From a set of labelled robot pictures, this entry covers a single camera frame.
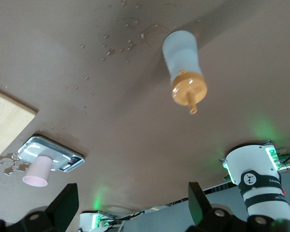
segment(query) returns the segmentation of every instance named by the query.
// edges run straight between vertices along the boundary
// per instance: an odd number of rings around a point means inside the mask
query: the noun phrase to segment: cable
[[[126,216],[126,217],[122,217],[122,218],[119,218],[119,219],[114,219],[114,218],[101,218],[99,219],[99,221],[105,221],[105,220],[113,220],[112,222],[110,223],[113,223],[115,221],[127,221],[127,220],[130,220],[131,218],[135,218],[141,214],[144,214],[145,211],[141,211],[139,212],[138,214],[133,214],[132,216]]]
[[[283,163],[286,163],[290,160],[290,154],[279,155],[278,158],[279,161],[284,160]]]

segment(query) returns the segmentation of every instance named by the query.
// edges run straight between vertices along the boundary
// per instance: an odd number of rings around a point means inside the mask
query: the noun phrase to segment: green light
[[[277,171],[278,170],[277,164],[279,164],[279,158],[276,154],[275,148],[274,147],[267,147],[265,150],[266,150],[267,155],[270,158],[270,161],[272,162],[274,168]]]
[[[232,178],[232,176],[231,176],[231,173],[230,173],[230,170],[229,170],[229,167],[228,167],[227,163],[225,163],[225,164],[223,165],[223,167],[224,167],[225,169],[228,170],[228,173],[229,173],[229,176],[230,176],[230,178],[231,178],[231,181],[232,181],[232,183],[235,184],[235,182],[234,182],[234,180],[233,180],[233,178]]]
[[[101,217],[101,216],[98,214],[94,214],[92,216],[92,223],[91,223],[92,229],[99,227],[99,217]]]
[[[273,141],[278,141],[280,136],[277,132],[277,129],[275,128],[275,124],[271,122],[271,118],[267,115],[254,115],[249,116],[251,128],[253,129],[253,132],[255,136],[259,140],[266,140],[271,139]]]

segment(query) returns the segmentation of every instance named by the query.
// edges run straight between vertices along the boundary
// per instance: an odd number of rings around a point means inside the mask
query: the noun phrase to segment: water droplet
[[[129,43],[129,47],[128,47],[128,51],[132,50],[134,47],[137,46],[137,43],[134,43],[132,40],[128,40]]]
[[[114,55],[115,54],[115,49],[114,48],[111,48],[110,50],[108,50],[107,54],[109,56]]]
[[[152,45],[148,41],[148,36],[153,32],[161,32],[161,33],[167,34],[169,33],[169,29],[159,24],[152,24],[148,28],[146,28],[144,31],[141,32],[141,39],[146,45],[148,45],[151,48],[152,48]]]
[[[130,28],[130,29],[134,29],[134,26],[132,26],[130,23],[126,23],[125,27]]]

